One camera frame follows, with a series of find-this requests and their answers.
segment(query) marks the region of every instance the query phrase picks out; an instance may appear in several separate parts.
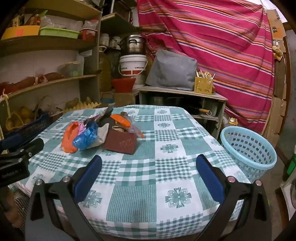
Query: red plastic bowl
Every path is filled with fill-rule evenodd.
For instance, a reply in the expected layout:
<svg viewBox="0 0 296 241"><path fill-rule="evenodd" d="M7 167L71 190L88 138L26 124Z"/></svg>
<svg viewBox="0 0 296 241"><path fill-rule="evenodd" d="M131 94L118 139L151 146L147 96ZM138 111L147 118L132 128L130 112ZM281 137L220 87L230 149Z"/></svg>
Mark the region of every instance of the red plastic bowl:
<svg viewBox="0 0 296 241"><path fill-rule="evenodd" d="M113 79L112 85L116 93L130 93L133 90L133 85L136 78Z"/></svg>

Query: striped fabric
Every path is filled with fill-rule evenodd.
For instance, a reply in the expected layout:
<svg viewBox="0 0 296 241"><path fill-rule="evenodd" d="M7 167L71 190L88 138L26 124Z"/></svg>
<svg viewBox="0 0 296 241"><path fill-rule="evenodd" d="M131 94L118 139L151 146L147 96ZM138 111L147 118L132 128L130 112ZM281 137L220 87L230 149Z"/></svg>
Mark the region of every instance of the striped fabric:
<svg viewBox="0 0 296 241"><path fill-rule="evenodd" d="M226 112L261 132L274 85L271 33L262 6L244 0L138 0L140 26L166 27L145 33L158 49L195 58L216 73L214 85L228 98Z"/></svg>

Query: light blue plastic basket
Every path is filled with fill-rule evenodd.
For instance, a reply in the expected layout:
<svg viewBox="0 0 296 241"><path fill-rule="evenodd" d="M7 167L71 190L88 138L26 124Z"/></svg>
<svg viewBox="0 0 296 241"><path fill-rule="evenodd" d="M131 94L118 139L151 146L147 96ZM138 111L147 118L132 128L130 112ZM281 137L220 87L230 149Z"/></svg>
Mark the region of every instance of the light blue plastic basket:
<svg viewBox="0 0 296 241"><path fill-rule="evenodd" d="M251 183L276 164L276 151L256 132L243 127L228 126L221 131L220 138L225 151Z"/></svg>

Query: green and white tablecloth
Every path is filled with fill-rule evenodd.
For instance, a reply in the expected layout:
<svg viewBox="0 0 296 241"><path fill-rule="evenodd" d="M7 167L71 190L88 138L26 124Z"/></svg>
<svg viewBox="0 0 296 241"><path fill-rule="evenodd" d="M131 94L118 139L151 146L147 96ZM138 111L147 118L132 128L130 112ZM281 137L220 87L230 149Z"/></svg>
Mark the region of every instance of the green and white tablecloth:
<svg viewBox="0 0 296 241"><path fill-rule="evenodd" d="M60 147L65 129L101 109L68 112L38 137L44 149L30 159L30 177L18 183L30 195L37 179L60 181L73 175L94 155L103 160L101 173L79 207L100 233L130 239L167 239L202 231L219 204L213 201L195 167L203 153L209 162L238 181L248 179L222 146L184 109L130 105L115 108L133 116L146 136L137 139L133 155L101 147L73 154ZM56 201L63 213L61 203ZM236 219L242 202L232 215Z"/></svg>

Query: metal pot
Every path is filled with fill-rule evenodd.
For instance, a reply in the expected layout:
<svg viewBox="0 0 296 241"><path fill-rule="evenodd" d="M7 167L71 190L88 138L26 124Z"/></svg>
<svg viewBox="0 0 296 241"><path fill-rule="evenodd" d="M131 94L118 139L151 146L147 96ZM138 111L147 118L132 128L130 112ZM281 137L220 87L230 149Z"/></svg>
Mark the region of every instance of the metal pot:
<svg viewBox="0 0 296 241"><path fill-rule="evenodd" d="M130 54L146 54L145 50L146 39L141 35L133 34L123 38L120 41L120 48L122 55Z"/></svg>

